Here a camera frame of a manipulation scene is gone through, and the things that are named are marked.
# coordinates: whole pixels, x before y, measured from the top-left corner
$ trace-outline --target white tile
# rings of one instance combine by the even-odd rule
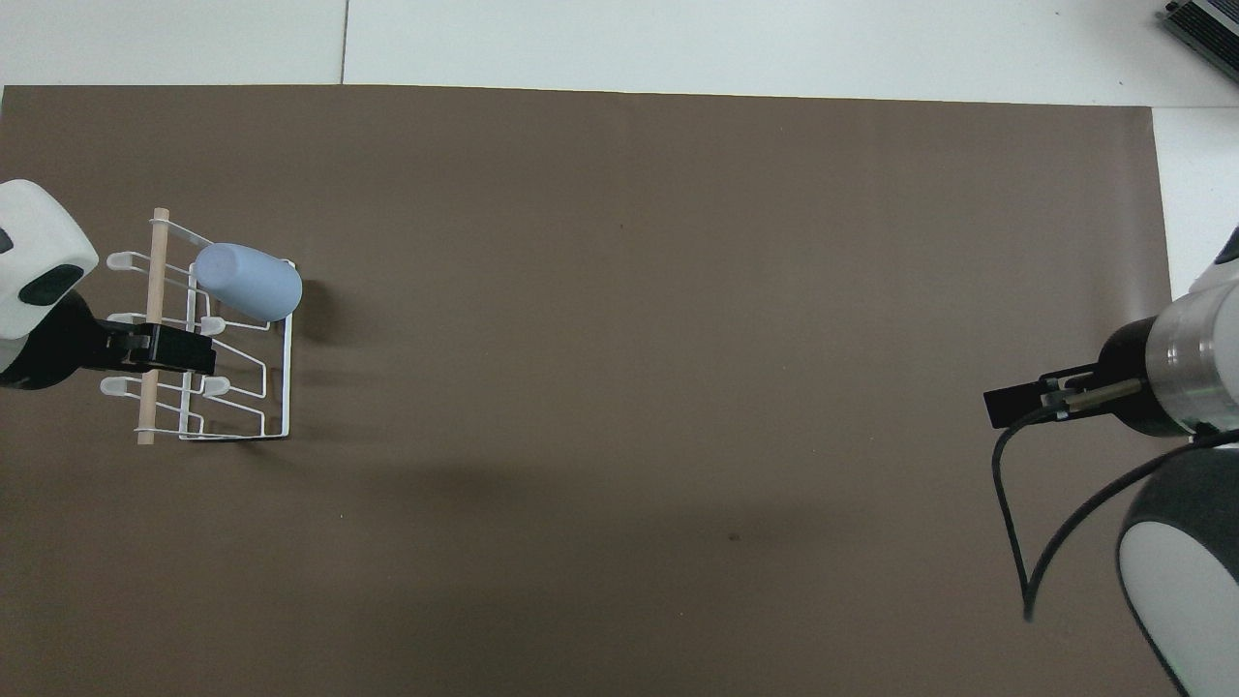
[[[344,0],[2,0],[0,84],[339,80]]]
[[[1154,109],[1154,134],[1177,297],[1239,224],[1239,109]]]
[[[352,0],[344,79],[1239,105],[1160,1]]]

